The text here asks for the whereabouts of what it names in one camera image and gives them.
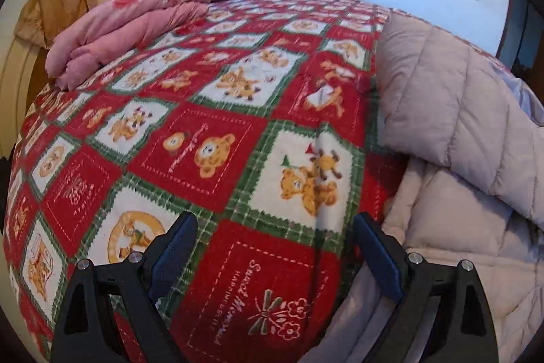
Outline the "folded pink floral quilt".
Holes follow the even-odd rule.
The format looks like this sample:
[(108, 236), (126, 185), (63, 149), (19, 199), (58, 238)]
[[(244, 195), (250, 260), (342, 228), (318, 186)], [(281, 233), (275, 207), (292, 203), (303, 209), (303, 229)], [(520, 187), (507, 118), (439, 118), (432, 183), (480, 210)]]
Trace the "folded pink floral quilt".
[(45, 62), (60, 89), (73, 90), (101, 66), (163, 33), (203, 17), (211, 0), (110, 0), (92, 8), (54, 40)]

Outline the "red patchwork bear bedspread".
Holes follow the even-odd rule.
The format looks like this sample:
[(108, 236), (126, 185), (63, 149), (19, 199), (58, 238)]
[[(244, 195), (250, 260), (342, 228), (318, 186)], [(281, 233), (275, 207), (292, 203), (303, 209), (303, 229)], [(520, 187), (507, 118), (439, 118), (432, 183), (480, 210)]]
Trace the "red patchwork bear bedspread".
[(358, 269), (351, 222), (382, 217), (405, 167), (377, 141), (374, 55), (389, 11), (232, 0), (46, 87), (19, 133), (5, 257), (41, 354), (75, 264), (145, 251), (184, 211), (197, 240), (158, 300), (193, 362), (295, 362)]

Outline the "lavender quilted puffer jacket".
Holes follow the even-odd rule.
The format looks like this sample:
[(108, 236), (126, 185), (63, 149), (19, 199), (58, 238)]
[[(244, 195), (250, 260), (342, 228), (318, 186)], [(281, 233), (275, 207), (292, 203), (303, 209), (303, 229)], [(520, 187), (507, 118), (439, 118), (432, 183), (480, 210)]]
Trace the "lavender quilted puffer jacket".
[[(394, 12), (376, 52), (382, 145), (408, 155), (382, 224), (428, 262), (474, 263), (491, 309), (496, 362), (543, 358), (543, 125), (489, 55)], [(438, 299), (403, 362), (421, 362)], [(307, 362), (366, 362), (394, 302), (364, 264)]]

